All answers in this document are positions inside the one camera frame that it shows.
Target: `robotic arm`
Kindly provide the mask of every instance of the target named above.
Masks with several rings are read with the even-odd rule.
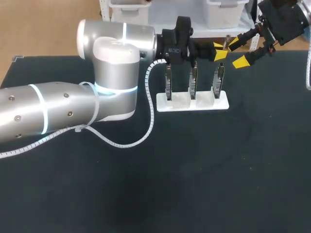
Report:
[[[254,29],[238,35],[229,45],[229,49],[236,50],[258,33],[265,39],[263,48],[248,52],[235,61],[235,68],[252,66],[266,54],[272,55],[276,51],[275,43],[282,46],[304,33],[304,29],[311,24],[311,0],[300,0],[297,4],[291,2],[293,1],[264,0],[258,4],[262,11],[259,16],[260,23]]]
[[[217,61],[227,54],[221,45],[196,43],[192,34],[188,17],[179,17],[176,28],[163,30],[162,34],[156,34],[149,26],[82,20],[77,32],[78,53],[81,58],[93,62],[95,83],[53,82],[0,90],[0,142],[54,132],[22,149],[0,153],[0,158],[31,150],[71,129],[86,128],[119,148],[138,145],[153,127],[154,112],[148,86],[151,69],[157,64],[171,66],[185,61],[197,68],[197,58]],[[134,114],[141,60],[151,63],[145,86],[151,124],[140,141],[119,145],[89,125],[96,121],[124,120]]]
[[[257,33],[264,36],[263,48],[247,53],[234,62],[236,68],[251,66],[265,54],[275,52],[274,43],[284,45],[303,34],[311,23],[311,0],[290,5],[285,0],[264,0],[259,4],[263,13],[255,29],[240,34],[230,45],[231,50],[243,46]],[[42,83],[0,90],[0,142],[21,137],[54,132],[39,142],[20,150],[0,153],[0,158],[31,150],[41,143],[71,129],[86,128],[107,143],[120,148],[138,145],[150,134],[154,110],[148,79],[157,64],[167,65],[166,97],[172,98],[171,66],[190,62],[189,93],[196,98],[196,59],[217,61],[227,55],[223,46],[212,42],[198,43],[191,38],[193,28],[188,17],[179,17],[176,28],[156,34],[153,27],[114,22],[80,22],[77,34],[78,53],[92,60],[95,83]],[[111,142],[89,125],[95,121],[124,120],[136,108],[138,71],[140,60],[151,63],[145,79],[150,105],[151,124],[146,135],[130,145]],[[224,67],[215,73],[213,91],[215,99],[221,92]]]

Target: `white stand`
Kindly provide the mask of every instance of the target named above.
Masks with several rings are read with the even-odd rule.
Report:
[[[189,92],[173,92],[172,101],[167,100],[165,93],[159,93],[156,95],[156,107],[158,112],[225,110],[229,108],[229,102],[225,91],[221,91],[220,98],[215,99],[211,89],[198,91],[196,100],[190,99]]]

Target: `screw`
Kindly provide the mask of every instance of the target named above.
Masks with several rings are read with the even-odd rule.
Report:
[[[17,115],[15,118],[14,118],[15,121],[20,121],[21,120],[21,116]]]

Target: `silver robotic arm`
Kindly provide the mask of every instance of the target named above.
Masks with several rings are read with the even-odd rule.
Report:
[[[98,37],[88,50],[95,83],[42,83],[0,91],[0,142],[95,121],[124,120],[136,108],[137,47]]]

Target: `white cable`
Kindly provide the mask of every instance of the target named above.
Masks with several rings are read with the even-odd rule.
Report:
[[[147,131],[147,133],[144,135],[144,137],[142,137],[139,141],[137,142],[134,142],[134,143],[131,143],[131,144],[127,144],[127,145],[122,145],[122,144],[118,144],[118,143],[115,143],[111,140],[109,140],[108,138],[106,138],[105,136],[101,135],[96,129],[88,126],[86,127],[87,130],[91,131],[92,133],[94,133],[96,136],[98,136],[101,140],[103,140],[104,142],[114,146],[114,147],[117,147],[117,148],[121,148],[121,149],[126,149],[126,148],[131,148],[131,147],[135,147],[137,145],[139,145],[140,143],[142,143],[143,141],[145,141],[153,127],[154,127],[154,123],[155,123],[155,112],[154,112],[154,105],[152,103],[152,99],[151,99],[151,95],[150,95],[150,90],[149,90],[149,75],[150,75],[150,72],[152,70],[152,68],[158,64],[166,64],[166,61],[164,59],[160,59],[160,60],[156,60],[154,62],[152,62],[150,64],[150,66],[148,67],[147,69],[147,72],[146,72],[146,76],[145,76],[145,88],[146,88],[146,95],[147,95],[147,99],[148,99],[148,102],[149,102],[149,106],[150,106],[150,126],[149,126],[149,129]]]
[[[309,53],[308,53],[308,60],[307,60],[307,75],[306,75],[306,87],[309,91],[311,91],[310,87],[310,65],[311,65],[311,26],[309,26],[310,31],[310,44],[309,44]]]
[[[145,88],[146,88],[146,95],[147,95],[147,98],[148,98],[148,102],[149,102],[149,106],[150,106],[150,126],[149,126],[149,129],[147,131],[147,133],[145,134],[145,136],[137,141],[137,142],[134,142],[132,144],[128,144],[128,145],[121,145],[121,144],[117,144],[111,140],[109,140],[108,138],[104,137],[103,135],[101,135],[97,130],[95,130],[94,128],[90,127],[90,126],[87,126],[85,129],[91,131],[92,133],[94,133],[96,136],[98,136],[101,140],[105,141],[106,143],[114,146],[114,147],[117,147],[117,148],[122,148],[122,149],[125,149],[125,148],[131,148],[131,147],[134,147],[134,146],[137,146],[139,145],[140,143],[142,143],[143,141],[145,141],[147,139],[147,137],[150,135],[152,129],[153,129],[153,126],[154,126],[154,123],[155,123],[155,113],[154,113],[154,106],[153,106],[153,103],[152,103],[152,99],[151,99],[151,95],[150,95],[150,90],[149,90],[149,75],[150,75],[150,72],[152,70],[152,68],[158,64],[165,64],[166,61],[164,59],[160,59],[160,60],[156,60],[154,62],[152,62],[150,64],[150,66],[148,67],[147,69],[147,72],[146,72],[146,76],[145,76]],[[7,158],[7,157],[11,157],[11,156],[15,156],[15,155],[18,155],[18,154],[23,154],[27,151],[30,151],[40,145],[42,145],[43,143],[47,142],[47,141],[50,141],[51,139],[69,131],[69,130],[73,130],[73,129],[76,129],[76,128],[83,128],[85,127],[84,125],[81,125],[81,126],[75,126],[75,127],[70,127],[70,128],[66,128],[66,129],[62,129],[62,130],[59,130],[59,131],[56,131],[42,139],[40,139],[39,141],[37,142],[34,142],[28,146],[25,146],[25,147],[22,147],[20,149],[17,149],[17,150],[12,150],[12,151],[9,151],[9,152],[3,152],[3,153],[0,153],[0,159],[3,159],[3,158]]]
[[[89,82],[82,82],[82,83],[79,83],[79,85],[84,85],[84,84],[89,85],[89,86],[92,88],[93,92],[94,92],[94,95],[95,95],[95,98],[96,98],[96,100],[95,100],[95,111],[94,111],[94,114],[93,114],[92,119],[90,120],[90,122],[89,122],[87,125],[81,125],[81,126],[77,126],[77,127],[75,128],[76,133],[81,132],[81,130],[82,130],[83,128],[86,128],[87,126],[93,124],[94,121],[96,120],[96,117],[97,117],[98,112],[99,112],[99,95],[98,95],[98,92],[96,91],[95,86],[94,86],[92,83],[89,83]]]
[[[36,141],[28,146],[25,146],[25,147],[22,147],[22,148],[19,148],[17,150],[12,150],[12,151],[8,151],[8,152],[3,152],[3,153],[0,153],[0,159],[4,159],[4,158],[7,158],[7,157],[11,157],[11,156],[14,156],[14,155],[18,155],[18,154],[23,154],[27,151],[30,151],[40,145],[42,145],[43,143],[47,142],[47,141],[50,141],[51,139],[69,131],[69,130],[73,130],[74,128],[76,127],[71,127],[71,128],[66,128],[66,129],[62,129],[62,130],[59,130],[59,131],[56,131],[42,139],[40,139],[39,141]]]

